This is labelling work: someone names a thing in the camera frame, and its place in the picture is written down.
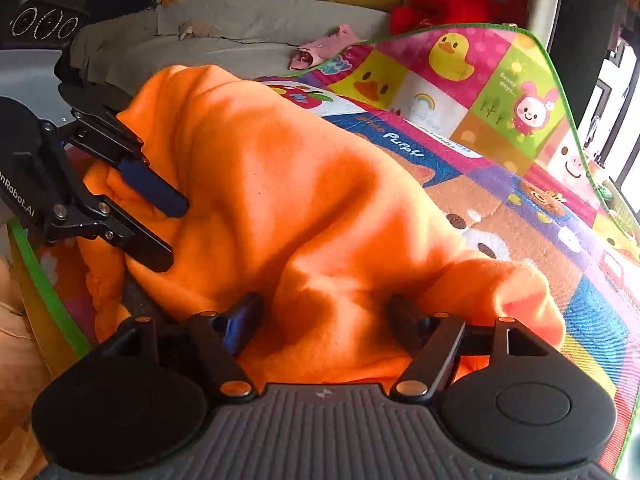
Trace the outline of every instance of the orange blanket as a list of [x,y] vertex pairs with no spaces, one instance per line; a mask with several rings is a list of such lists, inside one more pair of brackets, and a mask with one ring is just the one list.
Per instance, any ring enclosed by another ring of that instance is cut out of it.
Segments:
[[157,274],[100,238],[79,240],[99,339],[127,317],[119,305],[126,266],[178,320],[260,292],[266,316],[239,359],[258,386],[392,384],[409,362],[385,321],[395,293],[474,324],[513,316],[561,344],[564,323],[544,276],[465,249],[396,161],[267,86],[215,66],[174,66],[119,117],[191,206],[166,218],[118,171],[91,168],[91,192],[111,197],[175,253],[174,266]]

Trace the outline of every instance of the cartoon rabbit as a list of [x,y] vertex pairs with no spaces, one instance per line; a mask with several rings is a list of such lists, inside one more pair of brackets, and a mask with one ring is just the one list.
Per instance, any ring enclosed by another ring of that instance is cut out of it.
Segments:
[[513,125],[521,134],[529,136],[535,130],[542,130],[549,122],[549,116],[554,109],[554,103],[560,97],[558,89],[552,88],[544,98],[538,96],[536,84],[525,81],[520,89],[524,95],[518,99],[513,107]]

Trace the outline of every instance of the beige pants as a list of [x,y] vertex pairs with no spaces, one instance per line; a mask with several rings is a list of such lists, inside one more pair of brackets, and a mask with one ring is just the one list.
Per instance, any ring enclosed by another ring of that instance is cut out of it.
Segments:
[[45,465],[30,416],[50,375],[23,311],[9,266],[0,258],[0,480],[28,480]]

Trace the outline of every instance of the rainbow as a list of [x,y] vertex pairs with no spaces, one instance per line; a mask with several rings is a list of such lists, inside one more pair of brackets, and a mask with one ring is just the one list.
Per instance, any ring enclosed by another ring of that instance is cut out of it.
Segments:
[[436,101],[434,101],[433,97],[431,97],[429,94],[418,94],[416,97],[414,97],[414,99],[416,99],[417,101],[426,102],[431,110],[436,109]]

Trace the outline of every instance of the pink garment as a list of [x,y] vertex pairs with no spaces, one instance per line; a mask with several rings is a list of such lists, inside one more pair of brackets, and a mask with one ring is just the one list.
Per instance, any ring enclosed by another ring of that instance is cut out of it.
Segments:
[[290,70],[304,70],[331,59],[346,46],[360,43],[349,25],[341,25],[338,32],[311,43],[300,45],[289,64]]

